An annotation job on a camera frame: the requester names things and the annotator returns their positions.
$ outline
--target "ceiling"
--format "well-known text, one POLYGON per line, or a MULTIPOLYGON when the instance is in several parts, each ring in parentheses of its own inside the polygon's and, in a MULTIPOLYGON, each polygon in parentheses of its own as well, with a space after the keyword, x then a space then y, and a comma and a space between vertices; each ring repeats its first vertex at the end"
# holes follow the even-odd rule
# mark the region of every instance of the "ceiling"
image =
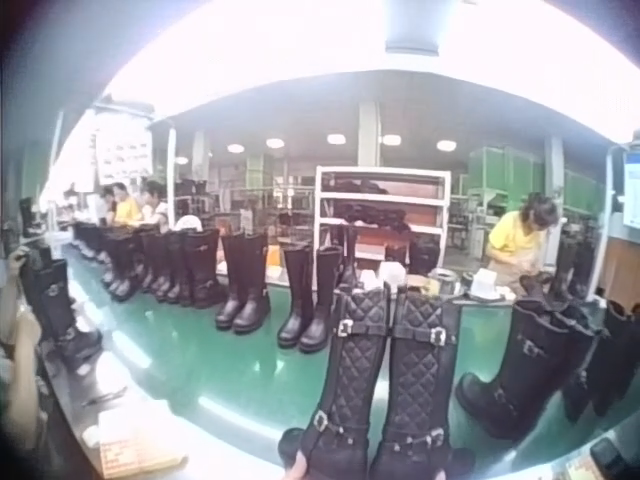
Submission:
POLYGON ((568 161, 599 174, 610 145, 529 100, 433 74, 389 71, 279 82, 201 106, 174 118, 179 154, 192 156, 193 132, 204 127, 215 162, 267 152, 325 164, 355 161, 362 100, 379 102, 383 135, 402 137, 400 146, 382 147, 384 162, 393 166, 455 168, 483 145, 508 145, 542 157, 544 139, 560 135, 568 161), (329 145, 330 133, 345 135, 347 144, 329 145), (265 140, 274 137, 283 139, 285 148, 268 149, 265 140), (438 151, 436 143, 442 139, 456 141, 456 151, 438 151), (229 153, 232 143, 243 145, 245 152, 229 153))

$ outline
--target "white shelf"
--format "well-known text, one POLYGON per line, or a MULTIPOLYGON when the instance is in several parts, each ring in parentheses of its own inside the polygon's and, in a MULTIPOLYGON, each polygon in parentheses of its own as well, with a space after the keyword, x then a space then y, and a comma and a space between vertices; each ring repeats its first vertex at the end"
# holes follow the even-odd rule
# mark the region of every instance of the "white shelf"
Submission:
MULTIPOLYGON (((331 218, 331 217, 321 217, 320 223, 323 225, 349 225, 346 220, 342 220, 341 218, 331 218)), ((356 227, 362 228, 381 228, 377 225, 369 225, 367 223, 356 223, 354 224, 356 227)), ((409 225, 409 228, 412 232, 416 233, 430 233, 432 235, 442 235, 442 228, 440 227, 428 227, 424 225, 409 225)))
POLYGON ((343 192, 322 192, 322 200, 360 200, 361 202, 384 202, 384 203, 405 203, 409 205, 427 205, 434 207, 444 207, 445 200, 437 198, 404 197, 400 195, 386 195, 380 193, 343 193, 343 192))

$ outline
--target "quilted leather boot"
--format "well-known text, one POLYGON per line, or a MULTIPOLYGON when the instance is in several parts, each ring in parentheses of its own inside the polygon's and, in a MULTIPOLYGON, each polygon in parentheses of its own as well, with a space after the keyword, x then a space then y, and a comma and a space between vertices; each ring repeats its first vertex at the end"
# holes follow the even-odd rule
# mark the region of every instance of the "quilted leather boot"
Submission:
POLYGON ((438 245, 411 240, 409 243, 409 274, 426 277, 438 266, 440 247, 438 245))
POLYGON ((310 245, 295 245, 283 249, 289 277, 291 310, 278 330, 280 348, 293 348, 313 320, 313 256, 310 245))
POLYGON ((229 297, 216 315, 215 324, 218 330, 229 330, 233 319, 247 301, 246 277, 242 264, 243 242, 243 233, 222 236, 222 249, 229 278, 229 297))
POLYGON ((459 306, 406 287, 391 329, 389 406, 370 480, 424 480, 470 473, 474 456, 449 442, 449 400, 460 331, 459 306))
POLYGON ((34 277, 39 293, 34 312, 41 324, 48 326, 47 331, 51 332, 63 362, 76 370, 101 351, 102 334, 97 330, 78 329, 69 297, 65 260, 54 260, 49 268, 34 272, 34 277))
POLYGON ((336 293, 324 387, 306 429, 282 434, 278 453, 290 468, 298 450, 313 480, 366 480, 369 416, 389 332, 387 289, 336 293))
POLYGON ((567 419, 576 422, 591 403, 598 416, 604 416, 626 384, 627 344, 633 338, 633 322, 628 321, 624 307, 609 301, 604 318, 605 330, 587 365, 576 372, 562 390, 567 419))
POLYGON ((400 265, 406 268, 407 266, 407 247, 385 245, 384 247, 384 261, 385 262, 398 262, 400 265))
POLYGON ((329 332, 334 327, 331 308, 341 263, 342 248, 338 246, 320 247, 316 252, 318 298, 313 319, 298 342, 298 349, 302 353, 318 352, 327 346, 329 332))
POLYGON ((227 290, 218 282, 217 254, 220 231, 187 232, 184 249, 192 278, 193 306, 205 309, 227 299, 227 290))
POLYGON ((343 259, 340 284, 351 288, 358 286, 358 272, 356 271, 356 243, 358 230, 353 225, 345 228, 345 257, 343 259))
POLYGON ((567 328, 552 324, 544 302, 522 299, 513 306, 511 328, 496 376, 483 382, 465 373, 456 398, 493 438, 518 442, 535 427, 556 388, 568 343, 567 328))
POLYGON ((267 290, 267 235, 246 235, 242 242, 242 270, 245 272, 247 301, 233 319, 233 331, 237 334, 251 333, 259 329, 271 311, 271 300, 267 290))

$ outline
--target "boot strap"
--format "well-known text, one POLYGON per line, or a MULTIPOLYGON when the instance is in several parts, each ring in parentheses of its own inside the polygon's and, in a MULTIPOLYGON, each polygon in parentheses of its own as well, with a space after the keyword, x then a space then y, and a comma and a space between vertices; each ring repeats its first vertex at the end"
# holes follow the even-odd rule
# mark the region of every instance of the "boot strap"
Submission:
POLYGON ((437 347, 456 345, 458 343, 458 337, 450 334, 443 327, 415 328, 407 325, 396 325, 392 328, 392 336, 403 340, 430 343, 437 347))
POLYGON ((340 320, 338 327, 334 329, 337 337, 344 338, 349 335, 375 335, 386 337, 389 333, 387 325, 368 325, 366 322, 354 322, 350 318, 340 320))

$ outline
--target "boot buckle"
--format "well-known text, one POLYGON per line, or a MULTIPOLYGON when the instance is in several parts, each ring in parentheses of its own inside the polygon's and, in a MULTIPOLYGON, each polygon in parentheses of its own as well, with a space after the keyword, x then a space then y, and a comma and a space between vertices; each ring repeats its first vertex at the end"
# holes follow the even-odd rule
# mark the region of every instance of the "boot buckle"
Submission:
POLYGON ((316 430, 319 432, 324 432, 329 426, 329 418, 327 414, 322 410, 318 410, 316 415, 313 417, 313 426, 316 427, 316 430))
POLYGON ((442 327, 431 329, 430 343, 438 347, 444 347, 447 343, 447 331, 442 327))
POLYGON ((353 320, 351 320, 350 318, 345 318, 344 320, 340 320, 340 323, 338 324, 338 331, 336 332, 338 337, 348 337, 349 335, 351 335, 352 331, 353 331, 353 320))

